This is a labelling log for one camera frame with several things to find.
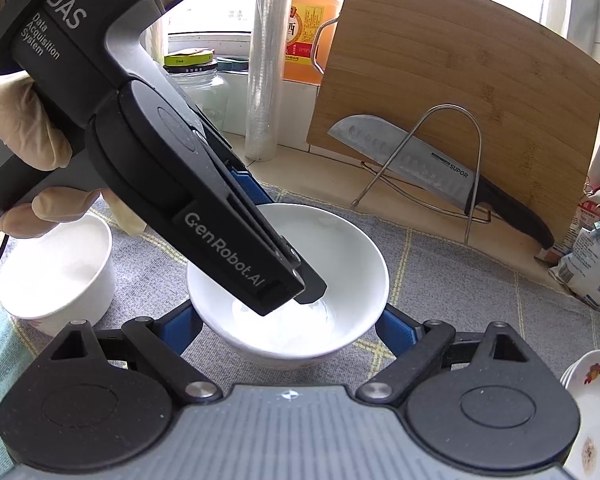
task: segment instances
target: glove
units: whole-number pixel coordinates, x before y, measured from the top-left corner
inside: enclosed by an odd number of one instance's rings
[[[47,116],[27,73],[0,76],[0,139],[24,162],[37,170],[65,168],[71,145]],[[146,223],[110,189],[82,191],[49,187],[30,204],[20,204],[0,217],[0,231],[14,238],[35,238],[60,222],[81,218],[102,194],[120,226],[130,235],[144,231]]]

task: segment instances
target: red and white package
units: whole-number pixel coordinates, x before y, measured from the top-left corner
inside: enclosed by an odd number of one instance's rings
[[[557,265],[561,257],[569,254],[573,249],[573,243],[582,228],[589,231],[593,224],[600,221],[600,188],[594,193],[585,196],[578,204],[576,214],[571,219],[569,230],[560,243],[555,243],[550,249],[541,249],[536,258],[552,265]]]

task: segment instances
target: black knife handle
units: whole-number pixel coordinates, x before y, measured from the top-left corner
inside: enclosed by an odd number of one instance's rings
[[[473,188],[469,193],[469,200],[464,206],[464,214],[469,214],[471,208],[471,196]],[[515,227],[518,231],[531,236],[542,245],[543,249],[548,249],[554,244],[554,236],[542,219],[531,209],[521,202],[518,202],[512,196],[506,194],[495,184],[489,182],[483,176],[478,181],[478,193],[475,196],[475,205],[486,203],[491,206],[493,211],[499,215],[506,223]]]

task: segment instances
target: hand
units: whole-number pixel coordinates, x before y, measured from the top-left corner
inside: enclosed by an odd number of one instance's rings
[[[24,162],[37,170],[65,168],[72,156],[66,137],[49,120],[24,72],[0,76],[0,139]],[[110,189],[82,191],[49,187],[29,204],[20,204],[0,217],[0,231],[14,238],[36,238],[60,222],[81,218],[102,193],[116,222],[130,235],[146,223]]]

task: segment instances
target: kitchen knife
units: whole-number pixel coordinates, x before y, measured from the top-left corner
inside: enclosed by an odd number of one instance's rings
[[[395,124],[371,115],[354,115],[335,123],[331,137],[383,165],[407,136]],[[445,153],[411,137],[389,165],[389,170],[469,214],[475,172]],[[542,219],[523,203],[480,175],[475,204],[488,204],[505,222],[548,249],[554,236]]]

